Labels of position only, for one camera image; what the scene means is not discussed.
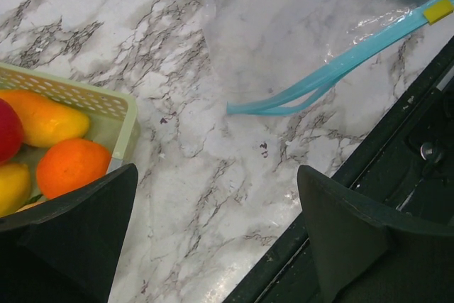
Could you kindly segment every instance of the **blue drawstring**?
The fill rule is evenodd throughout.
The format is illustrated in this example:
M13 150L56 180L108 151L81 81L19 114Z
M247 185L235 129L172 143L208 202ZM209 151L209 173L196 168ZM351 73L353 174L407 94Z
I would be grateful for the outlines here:
M424 16L424 11L438 1L440 0L430 0L423 6L414 9L408 15L401 17L396 23L358 43L346 53L339 55L330 63L269 99L241 105L227 104L227 113L281 116L294 114L307 108L358 65L426 25L428 21ZM316 91L302 104L293 107L281 107L281 105L310 94L314 90Z

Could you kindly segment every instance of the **white marble surface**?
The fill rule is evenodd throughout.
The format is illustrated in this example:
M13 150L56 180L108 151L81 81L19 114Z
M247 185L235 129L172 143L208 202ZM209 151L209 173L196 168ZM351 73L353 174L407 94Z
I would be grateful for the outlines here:
M454 35L454 17L366 62L311 110L225 116L198 0L1 0L0 60L135 95L140 184L110 303L221 302Z

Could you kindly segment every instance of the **plastic basket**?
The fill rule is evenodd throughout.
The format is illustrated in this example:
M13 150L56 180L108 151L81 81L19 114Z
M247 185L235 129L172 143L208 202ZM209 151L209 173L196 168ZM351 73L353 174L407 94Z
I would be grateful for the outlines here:
M87 114L91 126L85 138L112 153L108 172L131 161L140 135L137 104L132 96L5 63L0 63L0 89L31 90ZM34 174L45 152L24 146L12 161L26 163ZM32 179L34 196L40 192L34 176Z

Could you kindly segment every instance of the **red apple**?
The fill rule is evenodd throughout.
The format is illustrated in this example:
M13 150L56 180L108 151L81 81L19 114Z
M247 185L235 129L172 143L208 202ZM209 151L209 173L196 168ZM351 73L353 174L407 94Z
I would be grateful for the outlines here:
M22 123L16 112L0 99L0 165L10 160L21 148Z

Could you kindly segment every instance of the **dark stain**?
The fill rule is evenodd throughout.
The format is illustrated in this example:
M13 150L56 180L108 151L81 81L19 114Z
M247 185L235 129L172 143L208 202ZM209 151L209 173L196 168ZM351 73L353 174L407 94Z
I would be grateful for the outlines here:
M148 289L148 282L146 282L145 280L143 280L143 285L142 285L142 290L140 291L141 294L145 294L145 292L147 291Z
M173 119L176 115L178 115L178 113L176 111L174 111L173 113L170 114L170 116L168 116L167 118L163 117L160 121L161 124L163 123L168 123L171 119Z

